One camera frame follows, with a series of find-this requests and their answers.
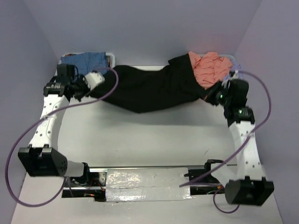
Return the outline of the black long sleeve shirt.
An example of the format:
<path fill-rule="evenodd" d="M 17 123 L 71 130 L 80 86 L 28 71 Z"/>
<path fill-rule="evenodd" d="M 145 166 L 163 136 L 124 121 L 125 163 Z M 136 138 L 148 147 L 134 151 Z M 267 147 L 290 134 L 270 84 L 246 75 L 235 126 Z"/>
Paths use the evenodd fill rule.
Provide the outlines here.
<path fill-rule="evenodd" d="M 136 113 L 164 110 L 199 98 L 214 105 L 215 93 L 221 86 L 216 83 L 208 89 L 201 87 L 187 54 L 169 60 L 158 71 L 117 65 L 104 78 L 104 83 L 92 90 L 90 97 L 100 98 L 115 87 L 104 101 Z"/>

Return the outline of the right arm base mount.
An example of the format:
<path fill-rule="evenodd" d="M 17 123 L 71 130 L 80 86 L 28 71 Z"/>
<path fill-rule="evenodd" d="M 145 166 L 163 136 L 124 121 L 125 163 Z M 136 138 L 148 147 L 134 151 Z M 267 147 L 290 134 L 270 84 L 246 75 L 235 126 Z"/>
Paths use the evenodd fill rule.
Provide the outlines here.
<path fill-rule="evenodd" d="M 201 168 L 188 168 L 184 177 L 191 181 L 209 171 L 212 164 L 218 164 L 221 162 L 222 160 L 209 159 Z M 218 194 L 225 193 L 224 187 L 220 185 L 220 182 L 216 178 L 212 177 L 211 174 L 204 177 L 202 180 L 195 182 L 193 185 L 190 185 L 191 196 L 211 195 L 214 194 L 216 190 L 219 190 Z"/>

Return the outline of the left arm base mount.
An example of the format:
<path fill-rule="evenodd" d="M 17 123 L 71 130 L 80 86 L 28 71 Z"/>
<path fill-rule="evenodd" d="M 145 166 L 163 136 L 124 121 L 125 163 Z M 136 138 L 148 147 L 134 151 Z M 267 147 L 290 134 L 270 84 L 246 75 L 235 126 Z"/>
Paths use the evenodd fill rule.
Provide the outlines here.
<path fill-rule="evenodd" d="M 66 181 L 62 198 L 91 198 L 97 202 L 106 201 L 107 169 L 90 168 L 87 181 L 83 182 L 78 177 Z"/>

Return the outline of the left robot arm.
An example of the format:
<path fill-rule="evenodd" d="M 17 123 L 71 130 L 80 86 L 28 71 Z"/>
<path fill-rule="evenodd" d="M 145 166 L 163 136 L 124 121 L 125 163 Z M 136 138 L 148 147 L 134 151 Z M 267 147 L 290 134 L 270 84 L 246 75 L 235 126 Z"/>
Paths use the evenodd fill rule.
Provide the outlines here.
<path fill-rule="evenodd" d="M 57 75 L 43 88 L 41 121 L 36 125 L 28 146 L 18 151 L 18 158 L 30 176 L 69 176 L 81 186 L 91 182 L 92 175 L 86 171 L 87 165 L 68 160 L 57 146 L 65 107 L 72 97 L 81 97 L 87 90 L 76 66 L 57 65 Z"/>

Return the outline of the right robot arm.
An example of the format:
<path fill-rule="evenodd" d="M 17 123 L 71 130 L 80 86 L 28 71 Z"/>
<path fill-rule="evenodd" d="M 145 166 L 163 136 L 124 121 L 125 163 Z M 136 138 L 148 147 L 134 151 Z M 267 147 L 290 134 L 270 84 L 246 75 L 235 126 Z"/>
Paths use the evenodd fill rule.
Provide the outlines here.
<path fill-rule="evenodd" d="M 216 167 L 222 160 L 209 159 L 204 165 L 207 182 L 217 180 L 225 190 L 228 204 L 262 206 L 274 191 L 274 183 L 266 180 L 255 138 L 255 118 L 247 103 L 248 82 L 241 79 L 226 81 L 212 95 L 224 108 L 224 117 L 232 134 L 237 172 L 227 165 Z"/>

